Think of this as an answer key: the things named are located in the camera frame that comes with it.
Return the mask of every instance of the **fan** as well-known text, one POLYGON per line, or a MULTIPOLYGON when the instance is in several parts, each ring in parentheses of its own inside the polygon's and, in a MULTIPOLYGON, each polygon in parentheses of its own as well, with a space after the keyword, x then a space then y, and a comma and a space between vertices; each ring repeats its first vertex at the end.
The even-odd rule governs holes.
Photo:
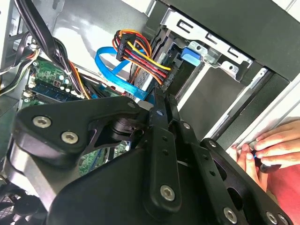
POLYGON ((0 200, 8 197, 11 202, 0 202, 0 211, 14 207, 11 214, 0 219, 0 225, 42 225, 46 217, 46 210, 38 197, 28 195, 14 184, 0 187, 0 200))

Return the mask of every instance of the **white wire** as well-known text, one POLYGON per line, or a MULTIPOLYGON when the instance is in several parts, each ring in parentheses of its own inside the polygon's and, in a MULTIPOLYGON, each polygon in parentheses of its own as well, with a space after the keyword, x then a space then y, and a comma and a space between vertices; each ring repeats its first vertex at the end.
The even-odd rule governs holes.
POLYGON ((22 71, 21 71, 21 75, 20 75, 19 79, 17 80, 16 84, 15 84, 13 87, 11 87, 10 89, 8 89, 7 91, 1 93, 1 94, 0 94, 0 97, 1 97, 2 95, 6 94, 6 93, 8 93, 8 92, 10 92, 10 91, 12 91, 13 89, 16 88, 16 86, 18 86, 18 84, 19 84, 20 81, 22 80, 22 78, 23 78, 23 76, 24 76, 26 70, 28 69, 28 67, 29 67, 29 66, 30 66, 30 65, 38 58, 38 55, 39 55, 40 51, 41 51, 41 50, 38 49, 38 50, 35 52, 35 55, 33 56, 32 60, 31 60, 29 63, 27 63, 27 64, 23 67, 23 69, 22 69, 22 71))
POLYGON ((10 69, 11 69, 11 67, 7 68, 5 71, 1 72, 0 75, 7 73, 10 69))

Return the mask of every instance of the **hand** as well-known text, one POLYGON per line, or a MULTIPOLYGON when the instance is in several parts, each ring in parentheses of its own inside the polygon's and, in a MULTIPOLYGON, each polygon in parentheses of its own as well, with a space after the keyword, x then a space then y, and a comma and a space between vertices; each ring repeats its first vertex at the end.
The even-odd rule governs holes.
POLYGON ((254 157, 250 153, 249 145, 244 144, 240 156, 237 155, 236 148, 229 149, 229 155, 240 165, 240 167, 261 187, 267 191, 268 175, 256 169, 254 157))
POLYGON ((267 165, 285 168, 300 164, 300 120, 277 127, 257 139, 256 156, 267 165))

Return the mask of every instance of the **red clothing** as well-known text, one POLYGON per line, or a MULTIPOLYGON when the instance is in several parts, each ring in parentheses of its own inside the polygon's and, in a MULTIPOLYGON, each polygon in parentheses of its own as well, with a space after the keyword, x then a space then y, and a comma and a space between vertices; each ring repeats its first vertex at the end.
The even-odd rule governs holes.
POLYGON ((269 174, 268 190, 295 225, 300 225, 300 165, 269 174))

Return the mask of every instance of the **motherboard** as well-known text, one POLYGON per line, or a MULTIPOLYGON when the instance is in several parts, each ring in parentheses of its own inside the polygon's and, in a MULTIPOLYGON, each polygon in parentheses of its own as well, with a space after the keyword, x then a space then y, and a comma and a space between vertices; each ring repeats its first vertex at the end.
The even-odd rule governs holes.
MULTIPOLYGON (((107 97, 118 96, 118 93, 109 87, 100 84, 99 88, 107 97)), ((62 70, 52 62, 39 59, 32 64, 19 109, 34 105, 78 101, 83 98, 76 94, 69 77, 62 70)), ((126 147, 127 143, 121 142, 113 151, 102 148, 83 155, 79 161, 79 174, 84 176, 110 159, 123 154, 126 152, 126 147)))

